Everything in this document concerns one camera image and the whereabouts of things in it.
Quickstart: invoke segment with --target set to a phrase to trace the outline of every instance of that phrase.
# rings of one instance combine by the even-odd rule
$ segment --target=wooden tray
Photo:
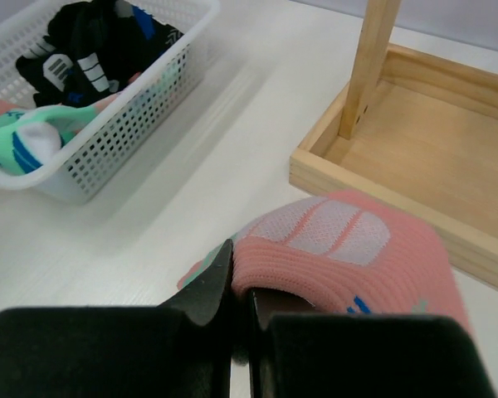
[[[498,288],[498,75],[386,48],[372,88],[355,64],[351,89],[292,154],[290,182],[313,194],[352,187],[421,217],[456,267]]]

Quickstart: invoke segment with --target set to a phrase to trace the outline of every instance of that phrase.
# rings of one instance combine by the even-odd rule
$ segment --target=plastic basket
[[[46,32],[47,23],[73,0],[39,0],[0,25],[0,98],[33,108],[33,88],[17,73],[16,59]],[[184,33],[133,84],[49,163],[23,176],[0,168],[0,187],[33,187],[60,201],[89,201],[133,152],[184,100],[207,69],[204,29],[218,0],[131,0]]]

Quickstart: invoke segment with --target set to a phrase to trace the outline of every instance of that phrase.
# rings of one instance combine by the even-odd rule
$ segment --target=white table
[[[157,304],[209,249],[307,195],[288,157],[349,78],[361,20],[285,0],[223,0],[205,81],[83,207],[0,191],[0,310]],[[393,41],[498,73],[498,53],[396,29]],[[498,389],[498,292],[456,272]],[[232,396],[249,396],[233,368]]]

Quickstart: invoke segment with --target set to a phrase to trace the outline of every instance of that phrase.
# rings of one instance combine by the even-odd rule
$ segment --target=wooden tray edge
[[[389,44],[381,80],[498,119],[498,75]]]
[[[454,266],[498,288],[498,239],[485,232],[371,182],[303,148],[296,149],[290,157],[290,183],[314,195],[343,188],[357,189],[423,219],[443,239]]]

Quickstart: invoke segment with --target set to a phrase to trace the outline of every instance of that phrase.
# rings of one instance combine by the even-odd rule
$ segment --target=white mesh pattern
[[[284,206],[268,214],[264,221],[251,233],[251,236],[265,238],[274,242],[285,240],[298,226],[301,218],[314,206],[323,201],[324,197],[309,197]]]
[[[251,221],[249,224],[241,228],[240,231],[234,236],[234,243],[237,243],[245,238],[249,231],[252,230],[260,221],[262,221],[264,217],[266,217],[266,215],[256,218],[255,220]]]
[[[364,212],[343,243],[329,257],[366,266],[378,257],[390,238],[391,233],[385,223],[373,213]]]
[[[315,210],[308,222],[288,244],[313,255],[332,249],[359,208],[339,201],[327,201]]]
[[[15,62],[41,39],[48,22],[66,3],[68,1],[63,0],[49,3],[32,21],[11,26],[8,36],[0,41],[0,99],[29,108],[35,106],[32,99],[34,89],[18,74]]]

